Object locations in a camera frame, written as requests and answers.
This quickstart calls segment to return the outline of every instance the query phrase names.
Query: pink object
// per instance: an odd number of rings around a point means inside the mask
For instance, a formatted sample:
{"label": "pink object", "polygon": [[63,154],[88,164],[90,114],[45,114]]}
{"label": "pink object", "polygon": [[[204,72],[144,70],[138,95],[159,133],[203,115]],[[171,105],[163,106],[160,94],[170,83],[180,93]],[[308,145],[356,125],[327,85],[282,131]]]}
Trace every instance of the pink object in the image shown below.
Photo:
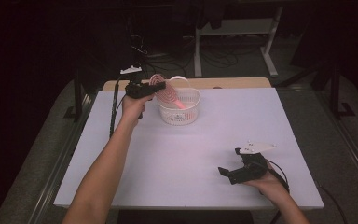
{"label": "pink object", "polygon": [[[155,85],[159,82],[164,82],[164,81],[165,78],[160,74],[155,74],[150,78],[151,85]],[[183,103],[178,99],[175,88],[166,81],[165,81],[165,89],[157,91],[156,96],[160,101],[166,104],[174,103],[179,109],[186,109]]]}

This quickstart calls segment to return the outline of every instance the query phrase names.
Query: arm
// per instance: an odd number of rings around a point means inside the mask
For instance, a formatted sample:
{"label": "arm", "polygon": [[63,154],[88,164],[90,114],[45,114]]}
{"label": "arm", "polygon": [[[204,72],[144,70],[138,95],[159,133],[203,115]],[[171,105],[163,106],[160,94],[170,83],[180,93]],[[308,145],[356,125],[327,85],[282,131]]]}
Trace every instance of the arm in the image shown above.
{"label": "arm", "polygon": [[286,223],[309,224],[296,202],[270,172],[266,172],[261,179],[247,181],[244,184],[258,188],[263,195],[278,207]]}
{"label": "arm", "polygon": [[125,96],[121,120],[83,177],[63,223],[105,223],[123,173],[132,131],[145,110],[145,102],[153,96],[139,100]]}

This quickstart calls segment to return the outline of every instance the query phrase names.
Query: wire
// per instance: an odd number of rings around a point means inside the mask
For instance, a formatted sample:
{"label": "wire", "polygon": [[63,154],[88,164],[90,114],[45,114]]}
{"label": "wire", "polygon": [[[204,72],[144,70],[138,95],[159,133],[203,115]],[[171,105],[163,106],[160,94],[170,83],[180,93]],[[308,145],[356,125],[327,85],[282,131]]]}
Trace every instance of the wire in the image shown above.
{"label": "wire", "polygon": [[320,189],[322,189],[329,197],[330,199],[333,201],[333,203],[336,205],[339,213],[341,214],[341,217],[342,217],[342,221],[345,223],[345,224],[348,224],[348,220],[347,220],[347,217],[345,216],[345,213],[344,211],[342,210],[341,206],[339,205],[339,203],[337,202],[337,200],[334,198],[334,196],[330,193],[330,191],[328,191],[325,187],[323,187],[322,185],[320,185],[317,181],[315,181],[316,183],[316,186]]}
{"label": "wire", "polygon": [[113,95],[113,105],[112,105],[112,118],[110,120],[110,134],[109,134],[109,137],[111,137],[113,132],[115,131],[115,122],[116,122],[116,114],[117,114],[118,82],[122,78],[123,78],[123,75],[119,76],[117,81],[116,81],[116,85],[115,85],[115,92],[114,92],[114,95]]}
{"label": "wire", "polygon": [[272,164],[274,164],[276,167],[278,167],[278,169],[281,170],[281,172],[282,172],[282,174],[283,174],[283,176],[284,176],[284,181],[286,182],[286,184],[289,184],[289,182],[287,181],[286,174],[284,173],[283,169],[282,169],[277,163],[275,163],[275,162],[273,162],[273,161],[269,161],[269,160],[266,160],[266,161],[268,161],[269,163],[272,163]]}

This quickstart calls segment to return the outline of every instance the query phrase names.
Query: hand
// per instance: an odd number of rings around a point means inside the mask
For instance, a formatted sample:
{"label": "hand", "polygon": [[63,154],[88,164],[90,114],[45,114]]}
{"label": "hand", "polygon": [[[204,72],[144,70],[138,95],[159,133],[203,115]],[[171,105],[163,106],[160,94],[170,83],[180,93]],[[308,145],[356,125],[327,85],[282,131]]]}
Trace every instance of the hand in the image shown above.
{"label": "hand", "polygon": [[[267,162],[267,166],[269,169],[272,169],[269,162]],[[270,172],[266,172],[260,179],[250,180],[243,184],[257,188],[264,196],[275,204],[290,197],[281,182]]]}
{"label": "hand", "polygon": [[122,119],[126,119],[136,126],[138,118],[145,111],[145,103],[153,99],[155,94],[148,95],[140,99],[133,99],[130,96],[124,96],[122,106]]}

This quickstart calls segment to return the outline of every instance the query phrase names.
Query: black tool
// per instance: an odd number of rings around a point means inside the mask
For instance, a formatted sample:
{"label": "black tool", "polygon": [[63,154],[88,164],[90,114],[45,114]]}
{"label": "black tool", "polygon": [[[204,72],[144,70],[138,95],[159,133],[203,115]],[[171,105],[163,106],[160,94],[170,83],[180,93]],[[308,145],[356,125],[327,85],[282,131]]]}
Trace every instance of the black tool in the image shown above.
{"label": "black tool", "polygon": [[228,177],[230,183],[240,184],[249,180],[259,179],[268,170],[267,161],[261,153],[240,154],[240,148],[235,148],[237,155],[242,157],[243,167],[237,170],[229,171],[218,167],[220,175]]}

